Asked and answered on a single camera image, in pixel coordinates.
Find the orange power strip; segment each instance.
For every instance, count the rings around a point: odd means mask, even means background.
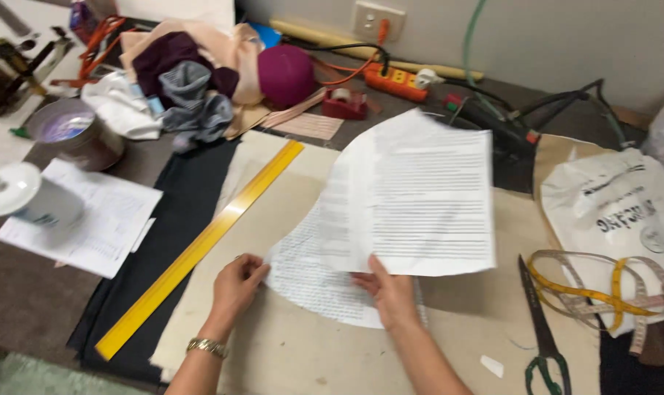
[[[417,75],[388,67],[388,73],[383,76],[381,74],[382,69],[383,66],[380,63],[372,63],[363,69],[363,78],[366,85],[416,103],[422,103],[427,98],[428,92],[426,89],[415,87],[415,77]]]

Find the scissor handle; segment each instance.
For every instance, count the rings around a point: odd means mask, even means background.
[[[532,379],[534,378],[534,369],[539,368],[539,373],[544,379],[544,383],[549,390],[551,395],[571,395],[571,377],[569,376],[569,366],[566,364],[566,360],[563,355],[558,354],[554,358],[554,361],[559,365],[559,370],[561,371],[561,376],[564,381],[564,391],[561,391],[561,387],[555,383],[551,375],[549,374],[549,366],[547,364],[546,357],[536,356],[527,366],[527,369],[524,371],[525,384],[527,387],[527,395],[534,395],[532,392]]]

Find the scissor blade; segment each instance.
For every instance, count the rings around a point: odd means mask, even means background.
[[[532,283],[532,278],[527,270],[527,265],[520,255],[518,259],[519,273],[522,279],[522,287],[524,287],[524,294],[527,296],[527,304],[529,305],[529,312],[532,314],[532,324],[534,324],[534,332],[537,335],[537,345],[539,346],[539,355],[555,357],[559,355],[559,350],[556,348],[554,336],[551,333],[547,318],[544,317],[544,310],[537,295],[537,289]]]

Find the white container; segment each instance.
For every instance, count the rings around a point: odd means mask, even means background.
[[[22,162],[0,169],[0,217],[54,227],[72,223],[82,212],[81,198],[42,177],[37,166]]]

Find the wall outlet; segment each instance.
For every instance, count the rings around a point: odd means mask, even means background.
[[[405,24],[405,11],[367,1],[357,1],[354,5],[354,16],[352,17],[356,38],[375,43],[378,40],[380,21],[384,19],[388,19],[390,22],[386,42],[397,41]]]

